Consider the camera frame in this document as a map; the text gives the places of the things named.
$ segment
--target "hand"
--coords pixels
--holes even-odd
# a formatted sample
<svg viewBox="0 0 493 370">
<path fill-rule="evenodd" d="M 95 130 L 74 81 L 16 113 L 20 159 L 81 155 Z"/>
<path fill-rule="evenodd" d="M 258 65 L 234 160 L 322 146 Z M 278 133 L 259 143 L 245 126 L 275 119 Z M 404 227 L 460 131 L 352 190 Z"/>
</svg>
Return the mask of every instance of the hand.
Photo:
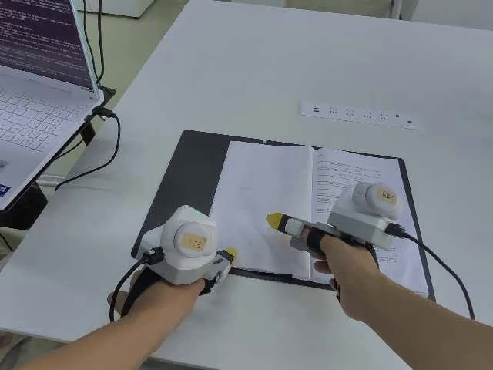
<svg viewBox="0 0 493 370">
<path fill-rule="evenodd" d="M 310 229 L 305 229 L 302 238 L 306 240 L 309 233 Z M 328 235 L 322 238 L 320 248 L 325 258 L 315 262 L 315 270 L 334 275 L 340 286 L 340 305 L 344 312 L 355 320 L 364 321 L 362 300 L 384 275 L 364 248 L 350 246 Z"/>
<path fill-rule="evenodd" d="M 140 275 L 137 271 L 132 276 L 133 286 Z M 130 315 L 164 315 L 176 319 L 178 325 L 193 309 L 196 299 L 203 290 L 205 281 L 200 279 L 190 285 L 171 285 L 165 281 L 157 282 L 148 287 L 134 302 L 130 309 Z M 116 297 L 115 309 L 120 313 L 128 296 L 126 291 L 120 291 Z M 108 295 L 108 303 L 111 301 L 112 293 Z"/>
</svg>

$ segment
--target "cable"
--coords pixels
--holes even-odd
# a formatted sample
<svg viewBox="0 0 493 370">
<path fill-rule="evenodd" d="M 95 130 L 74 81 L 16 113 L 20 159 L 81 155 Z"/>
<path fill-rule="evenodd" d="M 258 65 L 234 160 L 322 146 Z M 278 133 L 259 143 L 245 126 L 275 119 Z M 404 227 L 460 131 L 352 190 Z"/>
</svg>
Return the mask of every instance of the cable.
<svg viewBox="0 0 493 370">
<path fill-rule="evenodd" d="M 459 278 L 459 276 L 452 270 L 439 256 L 436 255 L 435 252 L 433 252 L 430 248 L 428 248 L 426 245 L 421 243 L 418 239 L 413 237 L 412 235 L 409 235 L 408 233 L 404 233 L 404 238 L 409 239 L 410 241 L 415 242 L 417 245 L 419 245 L 420 248 L 422 248 L 424 251 L 426 251 L 428 254 L 430 254 L 447 272 L 454 277 L 454 279 L 458 282 L 459 286 L 461 287 L 462 293 L 464 293 L 465 297 L 465 302 L 468 305 L 468 310 L 469 310 L 469 317 L 471 320 L 475 320 L 475 312 L 474 309 L 472 308 L 472 303 L 471 303 L 471 298 L 469 297 L 468 290 L 466 289 L 464 283 L 462 280 Z"/>
<path fill-rule="evenodd" d="M 81 139 L 76 145 L 74 145 L 72 148 L 70 148 L 69 150 L 67 150 L 66 152 L 63 152 L 61 154 L 59 154 L 58 156 L 55 157 L 55 160 L 57 159 L 60 159 L 62 158 L 63 156 L 66 156 L 67 154 L 69 154 L 70 152 L 74 151 L 75 149 L 77 149 L 77 147 L 82 144 L 84 142 L 84 139 Z"/>
<path fill-rule="evenodd" d="M 12 252 L 14 253 L 14 248 L 12 248 L 12 246 L 10 245 L 10 243 L 7 241 L 7 238 L 5 238 L 2 234 L 0 234 L 0 238 L 3 239 L 3 242 L 5 243 L 5 245 L 7 246 L 7 248 Z"/>
<path fill-rule="evenodd" d="M 101 106 L 97 106 L 92 112 L 94 114 L 97 114 L 98 116 L 106 116 L 106 117 L 110 117 L 110 118 L 116 119 L 116 123 L 118 123 L 118 134 L 117 134 L 117 137 L 116 137 L 115 151 L 114 151 L 113 155 L 111 156 L 111 158 L 109 160 L 107 160 L 104 164 L 102 164 L 101 166 L 98 166 L 98 167 L 96 167 L 96 168 L 94 168 L 92 170 L 89 170 L 89 171 L 86 171 L 84 173 L 81 173 L 80 175 L 77 175 L 75 177 L 72 177 L 70 179 L 67 179 L 67 180 L 62 181 L 61 183 L 59 183 L 56 186 L 55 191 L 57 191 L 62 185 L 65 185 L 66 183 L 71 183 L 72 181 L 75 181 L 77 179 L 80 179 L 81 177 L 84 177 L 86 175 L 89 175 L 91 173 L 94 173 L 96 171 L 99 171 L 99 170 L 101 170 L 104 167 L 107 167 L 115 159 L 116 154 L 118 154 L 118 150 L 120 148 L 120 136 L 121 136 L 121 133 L 122 133 L 122 125 L 120 123 L 120 119 L 111 110 L 109 110 L 107 108 L 103 108 Z"/>
<path fill-rule="evenodd" d="M 162 247 L 153 248 L 150 251 L 145 252 L 142 257 L 123 275 L 118 284 L 113 291 L 111 302 L 109 303 L 109 321 L 115 321 L 115 306 L 116 306 L 116 297 L 120 292 L 120 289 L 125 284 L 125 281 L 134 273 L 134 271 L 140 267 L 142 264 L 158 264 L 164 260 L 164 250 Z"/>
<path fill-rule="evenodd" d="M 91 62 L 92 62 L 92 71 L 94 71 L 94 76 L 96 77 L 96 84 L 99 85 L 98 73 L 96 71 L 96 64 L 94 63 L 94 52 L 92 51 L 91 43 L 89 42 L 89 37 L 87 35 L 87 4 L 86 0 L 82 0 L 84 5 L 83 13 L 84 13 L 84 36 L 86 37 L 86 44 L 89 48 L 89 53 L 91 54 Z"/>
<path fill-rule="evenodd" d="M 105 53 L 102 47 L 102 27 L 101 27 L 101 16 L 102 16 L 102 0 L 99 0 L 98 4 L 98 41 L 99 41 L 99 57 L 101 60 L 101 73 L 98 77 L 98 82 L 102 80 L 105 75 Z"/>
<path fill-rule="evenodd" d="M 115 287 L 115 290 L 113 291 L 113 295 L 111 297 L 111 302 L 109 304 L 109 321 L 114 322 L 115 321 L 115 306 L 116 306 L 116 297 L 118 296 L 118 293 L 120 292 L 120 289 L 122 288 L 122 285 L 125 284 L 126 279 L 130 277 L 134 273 L 134 271 L 140 267 L 141 264 L 144 264 L 144 256 L 140 258 L 127 272 L 126 274 L 123 275 L 123 277 L 120 279 L 118 284 Z"/>
<path fill-rule="evenodd" d="M 469 297 L 468 290 L 466 289 L 464 283 L 462 280 L 459 278 L 459 276 L 452 270 L 435 252 L 433 252 L 429 247 L 427 247 L 424 243 L 420 242 L 418 239 L 413 237 L 412 235 L 408 234 L 406 230 L 399 224 L 389 224 L 387 228 L 385 229 L 385 233 L 389 235 L 394 235 L 395 237 L 400 237 L 404 239 L 408 239 L 410 241 L 415 242 L 419 248 L 421 248 L 423 251 L 426 253 L 430 254 L 452 277 L 458 282 L 459 286 L 461 287 L 462 293 L 464 294 L 465 302 L 468 306 L 469 310 L 469 317 L 471 320 L 475 320 L 475 312 L 472 307 L 471 303 L 471 298 Z"/>
</svg>

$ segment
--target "power strip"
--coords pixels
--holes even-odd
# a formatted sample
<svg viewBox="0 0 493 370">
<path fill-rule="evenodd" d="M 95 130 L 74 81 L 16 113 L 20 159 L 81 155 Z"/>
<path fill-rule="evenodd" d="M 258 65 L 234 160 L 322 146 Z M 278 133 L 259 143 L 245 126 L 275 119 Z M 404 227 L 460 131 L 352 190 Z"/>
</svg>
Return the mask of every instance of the power strip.
<svg viewBox="0 0 493 370">
<path fill-rule="evenodd" d="M 421 121 L 417 117 L 411 117 L 406 113 L 362 109 L 353 106 L 338 106 L 335 104 L 302 101 L 300 104 L 300 113 L 303 116 L 369 123 L 371 125 L 392 126 L 401 129 L 424 129 Z"/>
</svg>

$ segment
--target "device label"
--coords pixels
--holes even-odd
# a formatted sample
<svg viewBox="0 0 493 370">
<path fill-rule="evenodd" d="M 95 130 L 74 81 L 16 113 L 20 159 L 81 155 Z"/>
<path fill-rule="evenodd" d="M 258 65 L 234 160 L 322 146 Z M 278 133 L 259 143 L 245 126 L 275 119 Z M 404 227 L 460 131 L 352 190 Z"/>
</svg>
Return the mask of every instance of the device label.
<svg viewBox="0 0 493 370">
<path fill-rule="evenodd" d="M 182 236 L 181 246 L 194 251 L 203 251 L 206 246 L 207 238 L 200 235 L 185 233 Z"/>
<path fill-rule="evenodd" d="M 392 190 L 389 189 L 384 189 L 379 187 L 377 189 L 377 197 L 380 200 L 383 200 L 384 202 L 390 203 L 395 205 L 397 203 L 397 194 L 394 193 Z"/>
<path fill-rule="evenodd" d="M 2 198 L 4 195 L 6 195 L 9 190 L 10 190 L 10 187 L 7 187 L 6 185 L 0 184 L 0 198 Z"/>
</svg>

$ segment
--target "laptop keyboard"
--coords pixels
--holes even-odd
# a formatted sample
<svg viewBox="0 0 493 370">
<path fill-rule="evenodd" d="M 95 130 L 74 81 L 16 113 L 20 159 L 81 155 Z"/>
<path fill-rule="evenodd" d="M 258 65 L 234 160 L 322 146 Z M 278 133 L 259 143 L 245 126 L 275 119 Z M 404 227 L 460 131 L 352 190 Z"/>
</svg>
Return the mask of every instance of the laptop keyboard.
<svg viewBox="0 0 493 370">
<path fill-rule="evenodd" d="M 87 105 L 62 105 L 0 89 L 0 143 L 49 152 L 67 129 L 82 121 L 87 109 Z"/>
</svg>

